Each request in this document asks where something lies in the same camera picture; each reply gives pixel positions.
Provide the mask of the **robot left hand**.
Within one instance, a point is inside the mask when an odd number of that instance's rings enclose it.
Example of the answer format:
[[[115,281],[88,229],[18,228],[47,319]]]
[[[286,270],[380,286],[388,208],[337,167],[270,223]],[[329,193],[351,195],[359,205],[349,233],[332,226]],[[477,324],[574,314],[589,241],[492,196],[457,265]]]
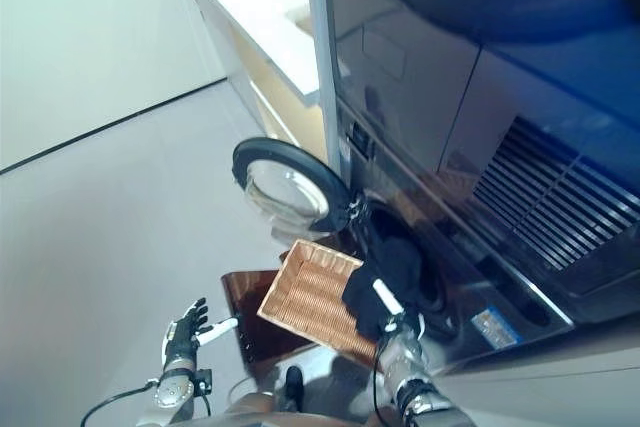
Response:
[[[162,343],[162,364],[166,367],[177,359],[196,363],[197,351],[239,326],[236,316],[217,323],[208,322],[208,306],[204,297],[191,304],[184,315],[171,321]]]

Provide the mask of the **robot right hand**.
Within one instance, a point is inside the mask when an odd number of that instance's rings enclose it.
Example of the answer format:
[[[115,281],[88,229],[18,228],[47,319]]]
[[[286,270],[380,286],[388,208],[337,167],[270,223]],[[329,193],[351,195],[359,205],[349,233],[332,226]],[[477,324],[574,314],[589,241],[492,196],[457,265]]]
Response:
[[[382,335],[395,335],[401,330],[408,330],[417,340],[424,336],[426,324],[422,314],[409,311],[381,278],[373,280],[372,289],[382,306],[382,313],[376,320]]]

